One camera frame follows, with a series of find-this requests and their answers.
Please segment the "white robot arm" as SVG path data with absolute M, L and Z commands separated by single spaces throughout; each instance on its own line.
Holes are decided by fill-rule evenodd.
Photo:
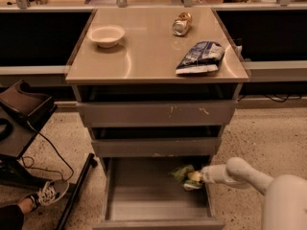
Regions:
M 292 174 L 273 178 L 246 160 L 232 157 L 222 165 L 189 172 L 188 178 L 206 184 L 248 184 L 264 196 L 261 230 L 307 230 L 307 180 Z

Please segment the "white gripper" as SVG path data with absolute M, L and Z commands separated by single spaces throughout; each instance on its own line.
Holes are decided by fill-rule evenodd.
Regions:
M 225 165 L 206 166 L 201 169 L 201 172 L 194 171 L 187 174 L 190 180 L 204 183 L 224 183 L 226 179 Z

